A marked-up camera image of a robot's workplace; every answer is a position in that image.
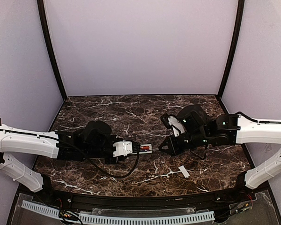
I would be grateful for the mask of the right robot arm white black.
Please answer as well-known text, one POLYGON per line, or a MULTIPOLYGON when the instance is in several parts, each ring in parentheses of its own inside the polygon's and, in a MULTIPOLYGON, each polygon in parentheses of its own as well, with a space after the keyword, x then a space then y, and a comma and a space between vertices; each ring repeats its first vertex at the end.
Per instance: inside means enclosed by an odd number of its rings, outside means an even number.
MULTIPOLYGON (((214 147, 246 143, 281 145, 281 120, 254 119, 243 112, 221 114, 209 119, 200 105, 189 105, 177 115, 164 114, 161 121, 173 134, 166 137, 159 150, 170 156, 197 147, 214 147)), ((281 148, 268 160, 237 177, 236 187, 256 189, 281 173, 281 148)))

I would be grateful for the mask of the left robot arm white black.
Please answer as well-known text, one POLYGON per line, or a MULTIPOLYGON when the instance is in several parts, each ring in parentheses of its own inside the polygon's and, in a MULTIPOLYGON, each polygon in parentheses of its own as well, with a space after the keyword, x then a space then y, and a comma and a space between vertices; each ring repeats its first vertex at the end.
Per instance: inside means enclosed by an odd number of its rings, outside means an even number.
POLYGON ((91 121, 74 132, 35 132, 9 127, 0 119, 0 171, 32 192, 49 187, 50 180, 15 159, 13 152, 65 161, 105 158, 115 164, 138 149, 137 143, 112 135, 111 127, 103 121, 91 121))

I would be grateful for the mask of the white battery cover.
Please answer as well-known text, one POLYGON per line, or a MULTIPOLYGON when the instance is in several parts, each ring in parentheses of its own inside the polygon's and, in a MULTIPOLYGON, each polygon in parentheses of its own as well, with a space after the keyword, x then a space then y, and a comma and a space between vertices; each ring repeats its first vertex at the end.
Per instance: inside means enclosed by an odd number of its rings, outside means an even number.
POLYGON ((180 170, 180 172, 183 174, 183 176, 185 178, 189 178, 190 177, 189 172, 186 170, 186 168, 183 165, 179 167, 179 170, 180 170))

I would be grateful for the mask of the white remote control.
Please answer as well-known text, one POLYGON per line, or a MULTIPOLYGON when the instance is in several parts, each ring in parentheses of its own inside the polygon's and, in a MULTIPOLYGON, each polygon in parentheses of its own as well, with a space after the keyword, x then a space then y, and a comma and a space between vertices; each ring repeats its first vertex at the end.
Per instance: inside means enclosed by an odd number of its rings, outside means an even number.
POLYGON ((153 153, 153 148, 151 144, 134 144, 133 150, 130 155, 140 154, 151 154, 153 153))

